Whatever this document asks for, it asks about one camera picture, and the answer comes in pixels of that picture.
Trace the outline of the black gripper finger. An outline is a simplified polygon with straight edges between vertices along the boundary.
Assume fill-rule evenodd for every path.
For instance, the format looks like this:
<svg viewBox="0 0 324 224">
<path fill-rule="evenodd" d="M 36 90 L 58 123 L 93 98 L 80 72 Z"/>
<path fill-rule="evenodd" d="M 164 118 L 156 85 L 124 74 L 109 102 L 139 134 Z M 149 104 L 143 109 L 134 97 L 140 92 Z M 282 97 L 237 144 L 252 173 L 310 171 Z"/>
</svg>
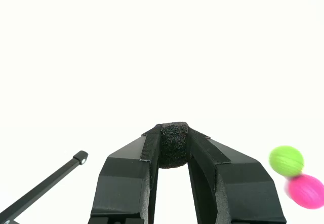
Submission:
<svg viewBox="0 0 324 224">
<path fill-rule="evenodd" d="M 198 223 L 286 223 L 262 164 L 192 128 L 188 169 Z"/>
<path fill-rule="evenodd" d="M 153 223 L 161 125 L 109 155 L 98 177 L 89 223 Z"/>
</svg>

